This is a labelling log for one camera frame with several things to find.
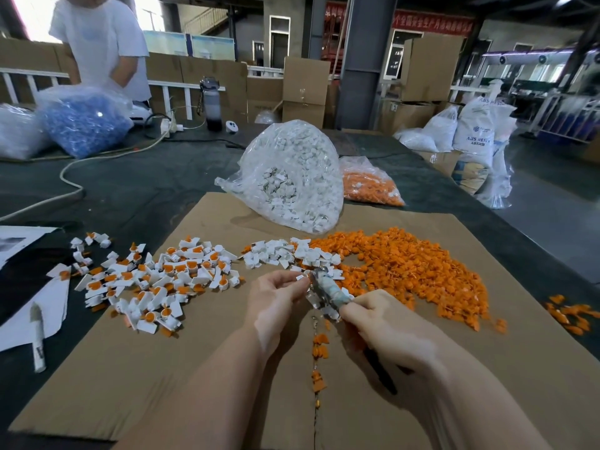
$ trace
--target red banner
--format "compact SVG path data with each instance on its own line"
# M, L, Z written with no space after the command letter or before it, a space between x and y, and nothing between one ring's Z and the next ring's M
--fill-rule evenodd
M325 17L343 18L346 4L327 2ZM473 30L474 19L458 15L435 14L433 12L417 12L396 9L392 28L414 32L439 33L442 35L469 36Z

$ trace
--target plastic bag of blue parts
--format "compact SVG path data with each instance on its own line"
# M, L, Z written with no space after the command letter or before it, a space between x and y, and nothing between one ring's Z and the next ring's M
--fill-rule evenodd
M131 100L113 90L62 85L42 90L36 100L50 138L77 159L109 150L133 128Z

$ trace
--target hand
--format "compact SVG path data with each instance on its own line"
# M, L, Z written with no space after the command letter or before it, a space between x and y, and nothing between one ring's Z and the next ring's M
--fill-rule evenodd
M431 368L444 349L441 346L454 344L438 327L383 290L356 297L341 307L340 315L381 356L414 371Z
M252 283L248 295L245 324L258 332L260 345L270 357L279 345L279 337L292 314L292 305L304 298L310 280L296 280L298 272L278 270Z

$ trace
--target white t-shirt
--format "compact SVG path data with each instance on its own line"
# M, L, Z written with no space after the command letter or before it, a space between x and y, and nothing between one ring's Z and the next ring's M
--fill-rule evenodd
M50 35L71 46L85 84L108 82L119 57L139 57L137 72L124 91L132 101L150 99L144 58L149 56L148 46L136 16L123 2L106 0L89 9L58 0Z

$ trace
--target person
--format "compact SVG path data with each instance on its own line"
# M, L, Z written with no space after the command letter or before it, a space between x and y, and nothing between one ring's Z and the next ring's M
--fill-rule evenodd
M148 46L135 14L119 0L58 0L50 35L62 41L71 84L122 88L135 103L150 99Z
M275 271L254 281L244 324L114 450L239 449L265 364L293 304L306 295L308 286L307 278L296 281L296 272L290 271ZM414 370L430 384L452 448L550 449L489 370L385 291L356 297L340 309L340 315L381 358Z

